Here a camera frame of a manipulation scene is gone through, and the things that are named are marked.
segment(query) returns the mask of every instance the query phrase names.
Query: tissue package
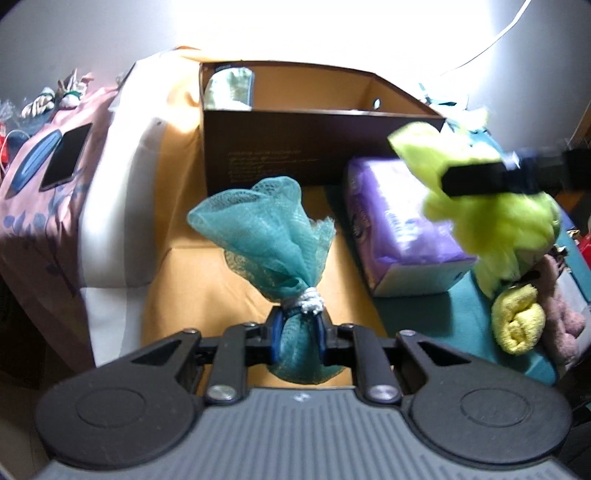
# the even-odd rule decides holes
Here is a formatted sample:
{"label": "tissue package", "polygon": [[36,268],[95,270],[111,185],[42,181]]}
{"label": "tissue package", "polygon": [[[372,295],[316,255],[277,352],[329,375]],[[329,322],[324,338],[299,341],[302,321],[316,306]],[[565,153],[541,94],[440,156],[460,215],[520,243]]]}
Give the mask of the tissue package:
{"label": "tissue package", "polygon": [[470,270],[451,222],[421,214],[427,189],[399,159],[349,162],[346,204],[365,277],[375,297],[447,291]]}

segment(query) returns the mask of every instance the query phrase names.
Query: smartphone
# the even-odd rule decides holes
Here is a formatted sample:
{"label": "smartphone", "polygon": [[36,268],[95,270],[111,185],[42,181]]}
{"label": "smartphone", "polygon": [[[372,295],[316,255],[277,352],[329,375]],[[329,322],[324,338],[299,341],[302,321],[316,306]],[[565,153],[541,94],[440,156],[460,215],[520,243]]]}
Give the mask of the smartphone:
{"label": "smartphone", "polygon": [[40,192],[51,190],[73,179],[91,128],[92,124],[81,125],[63,135],[47,165],[39,187]]}

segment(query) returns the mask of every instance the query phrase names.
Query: rolled yellow towel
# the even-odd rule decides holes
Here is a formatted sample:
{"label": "rolled yellow towel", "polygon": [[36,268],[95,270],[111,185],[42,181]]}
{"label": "rolled yellow towel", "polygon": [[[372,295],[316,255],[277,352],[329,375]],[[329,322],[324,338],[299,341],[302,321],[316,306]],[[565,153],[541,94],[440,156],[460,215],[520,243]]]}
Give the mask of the rolled yellow towel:
{"label": "rolled yellow towel", "polygon": [[528,284],[505,290],[492,305],[492,332],[505,352],[521,355],[540,340],[546,317],[537,296]]}

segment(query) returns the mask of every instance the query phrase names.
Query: gray ribbed plate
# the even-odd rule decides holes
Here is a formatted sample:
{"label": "gray ribbed plate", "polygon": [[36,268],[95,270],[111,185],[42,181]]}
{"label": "gray ribbed plate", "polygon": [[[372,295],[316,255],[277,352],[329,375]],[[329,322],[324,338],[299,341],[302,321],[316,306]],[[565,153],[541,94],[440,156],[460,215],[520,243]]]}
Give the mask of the gray ribbed plate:
{"label": "gray ribbed plate", "polygon": [[211,407],[172,451],[116,472],[52,462],[38,480],[567,480],[549,459],[513,471],[458,465],[414,437],[393,408],[361,403],[350,388],[257,388],[231,407]]}

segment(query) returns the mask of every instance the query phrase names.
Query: open box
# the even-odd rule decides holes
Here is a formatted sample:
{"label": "open box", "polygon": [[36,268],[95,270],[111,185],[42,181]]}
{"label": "open box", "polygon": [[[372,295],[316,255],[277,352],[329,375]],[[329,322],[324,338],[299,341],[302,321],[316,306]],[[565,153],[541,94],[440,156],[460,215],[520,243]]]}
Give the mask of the open box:
{"label": "open box", "polygon": [[[249,72],[241,102],[211,105],[210,81]],[[353,157],[392,157],[387,136],[414,122],[441,130],[435,111],[369,72],[280,61],[201,65],[208,194],[288,175],[301,185],[338,184]]]}

